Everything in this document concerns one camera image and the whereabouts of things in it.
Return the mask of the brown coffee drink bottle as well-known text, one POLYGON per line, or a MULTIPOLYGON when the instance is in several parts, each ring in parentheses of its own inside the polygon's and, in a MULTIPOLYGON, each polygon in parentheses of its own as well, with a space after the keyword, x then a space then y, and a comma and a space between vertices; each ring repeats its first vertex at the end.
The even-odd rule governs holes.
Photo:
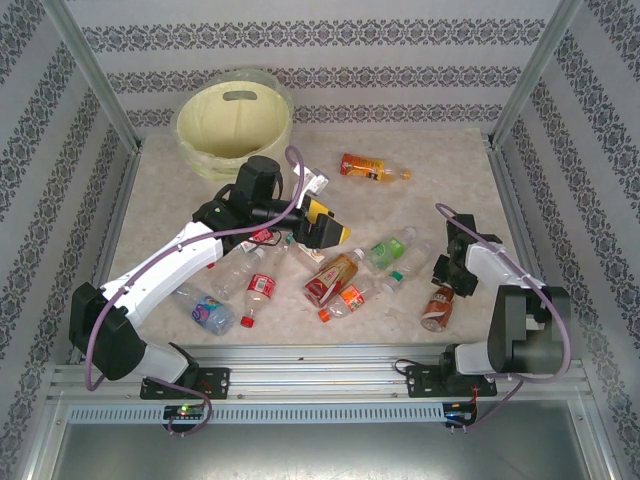
POLYGON ((421 326, 431 332, 444 331, 453 311, 455 292, 449 286, 439 287, 430 297, 421 316, 421 326))

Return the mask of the aluminium frame post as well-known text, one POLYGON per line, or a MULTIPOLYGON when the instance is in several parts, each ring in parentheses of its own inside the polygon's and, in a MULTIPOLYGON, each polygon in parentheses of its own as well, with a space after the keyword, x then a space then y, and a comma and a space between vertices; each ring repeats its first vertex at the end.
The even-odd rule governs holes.
POLYGON ((488 135, 483 136, 485 146, 489 150, 495 150, 505 142, 582 3, 583 0, 559 0, 538 44, 516 82, 514 90, 504 105, 495 127, 488 135))
POLYGON ((72 54, 85 80, 96 95, 120 140, 129 151, 137 150, 142 141, 119 102, 82 29, 74 19, 66 0, 40 0, 42 6, 72 54))

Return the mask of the orange label bottle orange cap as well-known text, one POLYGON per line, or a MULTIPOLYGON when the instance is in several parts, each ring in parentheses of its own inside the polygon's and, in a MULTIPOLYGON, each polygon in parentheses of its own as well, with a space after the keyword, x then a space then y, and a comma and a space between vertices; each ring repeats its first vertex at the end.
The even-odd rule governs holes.
POLYGON ((364 306, 379 293, 374 280, 363 278, 352 282, 338 293, 323 309, 318 317, 323 323, 332 319, 344 318, 364 306))

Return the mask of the orange juice bottle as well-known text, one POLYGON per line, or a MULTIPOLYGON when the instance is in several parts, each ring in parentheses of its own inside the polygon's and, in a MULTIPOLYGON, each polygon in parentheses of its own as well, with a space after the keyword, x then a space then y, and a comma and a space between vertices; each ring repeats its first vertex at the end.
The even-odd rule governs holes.
POLYGON ((409 169, 397 166, 393 162, 349 153, 342 156, 339 173, 376 182, 407 181, 411 178, 409 169))

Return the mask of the blue cap colourful label bottle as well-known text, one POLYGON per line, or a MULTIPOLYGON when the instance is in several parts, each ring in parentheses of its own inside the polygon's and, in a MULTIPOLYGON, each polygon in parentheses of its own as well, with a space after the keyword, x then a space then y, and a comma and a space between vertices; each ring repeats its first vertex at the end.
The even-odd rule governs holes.
POLYGON ((183 283, 170 297, 190 320, 215 336, 227 334, 234 325, 233 311, 199 287, 183 283))

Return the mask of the clear bottle green neck band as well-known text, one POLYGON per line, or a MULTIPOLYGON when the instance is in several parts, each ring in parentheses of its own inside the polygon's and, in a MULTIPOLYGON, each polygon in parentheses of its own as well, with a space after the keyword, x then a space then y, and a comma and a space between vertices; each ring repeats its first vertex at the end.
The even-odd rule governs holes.
POLYGON ((429 262, 431 257, 431 242, 421 239, 397 260, 389 274, 382 280, 380 287, 383 292, 394 293, 409 280, 417 276, 429 262))

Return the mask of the small circuit board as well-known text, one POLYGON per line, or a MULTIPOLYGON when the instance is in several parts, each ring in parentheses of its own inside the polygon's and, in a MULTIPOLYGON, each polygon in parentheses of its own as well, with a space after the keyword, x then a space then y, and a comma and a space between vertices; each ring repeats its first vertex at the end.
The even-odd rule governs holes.
POLYGON ((164 407, 163 419, 199 421, 204 416, 205 409, 202 405, 168 405, 164 407))
POLYGON ((445 424, 453 428, 468 428, 477 420, 477 403, 475 401, 444 403, 445 424))

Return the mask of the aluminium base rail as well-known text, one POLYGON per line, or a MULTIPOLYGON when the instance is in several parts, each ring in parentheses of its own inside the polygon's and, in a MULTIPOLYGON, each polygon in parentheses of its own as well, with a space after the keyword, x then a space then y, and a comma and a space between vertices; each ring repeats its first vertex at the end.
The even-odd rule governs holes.
MULTIPOLYGON (((445 344, 303 345, 186 347, 204 367, 230 369, 228 402, 346 403, 373 400, 404 401, 406 380, 393 369, 398 359, 437 363, 445 344)), ((84 386, 82 365, 53 370, 48 402, 133 403, 139 400, 141 379, 128 376, 105 382, 95 391, 84 386)), ((589 396, 592 388, 581 360, 573 360, 562 380, 523 385, 514 400, 567 400, 589 396)))

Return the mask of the green label clear bottle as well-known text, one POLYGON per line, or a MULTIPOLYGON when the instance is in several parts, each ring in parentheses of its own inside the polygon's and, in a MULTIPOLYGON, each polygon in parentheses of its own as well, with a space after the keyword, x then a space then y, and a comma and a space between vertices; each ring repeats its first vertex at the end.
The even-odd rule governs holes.
POLYGON ((407 251, 416 236, 417 229, 413 226, 387 234, 367 251, 365 266, 374 274, 382 273, 407 251))

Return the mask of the grey sheet metal panel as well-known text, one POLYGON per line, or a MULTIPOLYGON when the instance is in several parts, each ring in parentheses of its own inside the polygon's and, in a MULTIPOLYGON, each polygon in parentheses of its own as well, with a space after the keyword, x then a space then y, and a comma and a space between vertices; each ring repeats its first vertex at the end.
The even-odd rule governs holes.
POLYGON ((434 424, 218 425, 184 439, 155 426, 73 425, 54 480, 591 480, 568 431, 434 424))

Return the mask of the crushed clear bottle white cap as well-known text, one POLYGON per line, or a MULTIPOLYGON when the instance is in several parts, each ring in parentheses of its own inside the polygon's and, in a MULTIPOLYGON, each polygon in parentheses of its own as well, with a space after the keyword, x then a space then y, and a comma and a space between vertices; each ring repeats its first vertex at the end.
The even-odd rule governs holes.
POLYGON ((256 247, 245 252, 234 249, 214 268, 211 282, 213 296, 221 301, 230 300, 238 291, 246 288, 251 276, 257 271, 265 257, 265 249, 256 247))

